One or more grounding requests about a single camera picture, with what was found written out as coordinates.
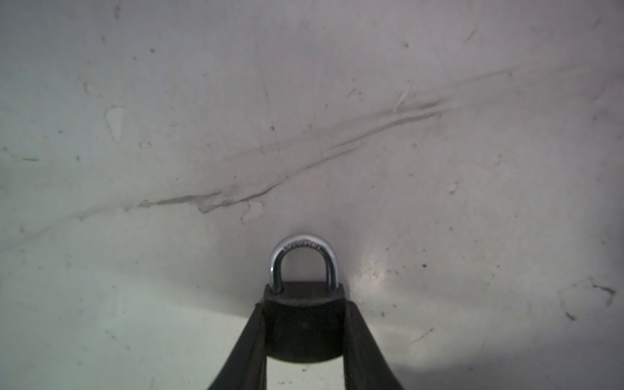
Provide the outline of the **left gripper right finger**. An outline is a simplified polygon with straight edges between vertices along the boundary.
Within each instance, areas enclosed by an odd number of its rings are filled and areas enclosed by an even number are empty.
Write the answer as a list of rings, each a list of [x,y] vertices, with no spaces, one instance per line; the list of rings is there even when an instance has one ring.
[[[375,342],[359,308],[346,302],[343,367],[347,390],[403,389]]]

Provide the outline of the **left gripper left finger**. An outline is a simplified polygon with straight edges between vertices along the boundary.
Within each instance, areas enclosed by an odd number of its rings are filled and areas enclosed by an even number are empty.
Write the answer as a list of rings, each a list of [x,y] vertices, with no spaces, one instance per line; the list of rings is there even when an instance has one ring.
[[[263,304],[255,305],[242,334],[209,390],[267,388],[266,321]]]

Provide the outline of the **black padlock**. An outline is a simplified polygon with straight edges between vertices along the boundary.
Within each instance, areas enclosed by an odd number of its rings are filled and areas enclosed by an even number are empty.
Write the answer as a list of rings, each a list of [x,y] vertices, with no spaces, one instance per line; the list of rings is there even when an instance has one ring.
[[[324,281],[284,281],[282,263],[294,250],[307,249],[324,262]],[[263,296],[266,350],[283,362],[311,364],[343,355],[346,297],[338,280],[336,255],[323,238],[299,234],[271,253],[270,279]]]

